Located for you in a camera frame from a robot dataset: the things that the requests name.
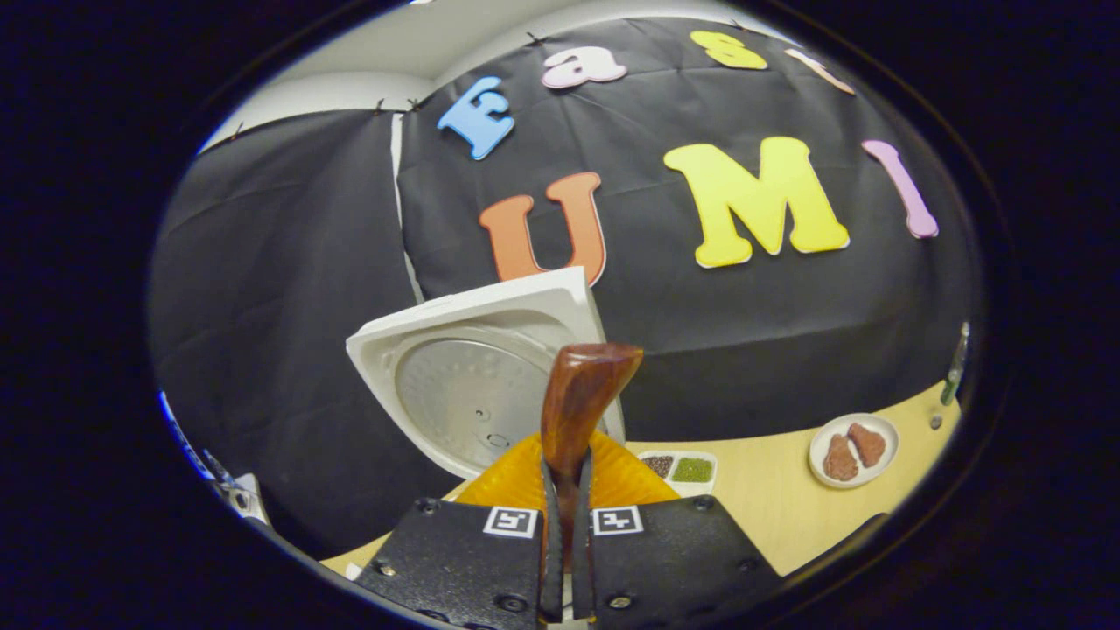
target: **ceiling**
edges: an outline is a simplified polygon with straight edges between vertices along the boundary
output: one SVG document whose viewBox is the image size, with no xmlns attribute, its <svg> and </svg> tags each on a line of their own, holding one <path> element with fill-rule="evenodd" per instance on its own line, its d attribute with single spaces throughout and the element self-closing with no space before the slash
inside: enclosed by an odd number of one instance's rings
<svg viewBox="0 0 1120 630">
<path fill-rule="evenodd" d="M 404 4 L 340 35 L 272 83 L 328 72 L 373 71 L 433 80 L 465 50 L 538 16 L 594 0 L 433 0 Z"/>
</svg>

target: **yellow letter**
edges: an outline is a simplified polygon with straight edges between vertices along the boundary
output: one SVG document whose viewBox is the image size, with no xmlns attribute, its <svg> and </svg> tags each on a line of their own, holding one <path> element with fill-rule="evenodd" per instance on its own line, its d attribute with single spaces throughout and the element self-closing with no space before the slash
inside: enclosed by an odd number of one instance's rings
<svg viewBox="0 0 1120 630">
<path fill-rule="evenodd" d="M 665 154 L 665 166 L 684 174 L 700 214 L 701 267 L 725 267 L 750 259 L 750 242 L 736 232 L 731 212 L 771 256 L 782 250 L 785 207 L 793 214 L 790 243 L 801 252 L 848 247 L 848 230 L 832 213 L 809 164 L 809 147 L 796 138 L 763 140 L 756 179 L 712 145 L 688 145 Z"/>
<path fill-rule="evenodd" d="M 764 70 L 766 59 L 759 57 L 730 35 L 710 30 L 693 30 L 689 34 L 693 41 L 708 52 L 708 56 L 728 67 Z"/>
</svg>

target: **white wall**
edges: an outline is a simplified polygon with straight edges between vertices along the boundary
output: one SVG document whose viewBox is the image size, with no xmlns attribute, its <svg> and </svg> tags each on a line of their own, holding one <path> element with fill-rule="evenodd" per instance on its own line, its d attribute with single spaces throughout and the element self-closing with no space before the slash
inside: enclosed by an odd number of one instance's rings
<svg viewBox="0 0 1120 630">
<path fill-rule="evenodd" d="M 427 80 L 388 72 L 334 72 L 270 83 L 241 104 L 199 151 L 253 127 L 293 115 L 351 109 L 374 109 L 384 99 L 385 109 L 407 110 L 409 99 L 423 99 L 436 85 Z"/>
<path fill-rule="evenodd" d="M 724 24 L 730 24 L 734 19 L 745 28 L 795 44 L 744 13 L 741 9 L 718 0 L 599 0 L 540 16 L 510 29 L 451 64 L 436 77 L 436 89 L 475 66 L 529 44 L 526 31 L 536 37 L 544 37 L 589 24 L 622 18 L 697 18 Z"/>
</svg>

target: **fried chicken piece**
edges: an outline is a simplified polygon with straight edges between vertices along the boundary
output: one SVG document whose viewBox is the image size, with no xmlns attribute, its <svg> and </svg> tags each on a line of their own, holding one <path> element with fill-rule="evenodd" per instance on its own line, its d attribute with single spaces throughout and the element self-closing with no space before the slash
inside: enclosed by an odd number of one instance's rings
<svg viewBox="0 0 1120 630">
<path fill-rule="evenodd" d="M 883 452 L 887 450 L 887 441 L 883 436 L 868 429 L 859 423 L 848 427 L 848 437 L 856 443 L 856 452 L 859 453 L 859 461 L 865 467 L 871 467 L 879 463 Z"/>
<path fill-rule="evenodd" d="M 851 456 L 848 439 L 836 434 L 829 442 L 829 454 L 824 456 L 824 474 L 839 481 L 850 481 L 859 473 L 856 457 Z"/>
</svg>

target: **metal inner lid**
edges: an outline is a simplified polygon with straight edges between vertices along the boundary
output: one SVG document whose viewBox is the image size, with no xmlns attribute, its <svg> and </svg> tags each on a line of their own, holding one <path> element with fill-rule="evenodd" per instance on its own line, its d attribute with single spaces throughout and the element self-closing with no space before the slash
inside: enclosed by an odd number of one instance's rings
<svg viewBox="0 0 1120 630">
<path fill-rule="evenodd" d="M 540 430 L 548 373 L 496 345 L 447 339 L 396 367 L 396 393 L 435 447 L 479 470 Z"/>
</svg>

